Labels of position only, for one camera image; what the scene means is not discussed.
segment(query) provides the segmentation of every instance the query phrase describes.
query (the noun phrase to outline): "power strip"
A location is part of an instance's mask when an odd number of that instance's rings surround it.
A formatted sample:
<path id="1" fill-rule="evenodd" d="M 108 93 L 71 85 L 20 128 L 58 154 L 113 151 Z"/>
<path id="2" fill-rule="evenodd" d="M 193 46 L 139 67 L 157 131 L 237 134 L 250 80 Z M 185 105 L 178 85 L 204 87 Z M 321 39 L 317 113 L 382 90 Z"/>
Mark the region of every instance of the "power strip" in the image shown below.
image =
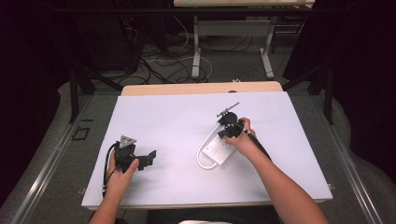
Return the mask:
<path id="1" fill-rule="evenodd" d="M 236 148 L 227 144 L 218 135 L 203 149 L 203 152 L 219 165 L 222 165 L 234 151 Z"/>

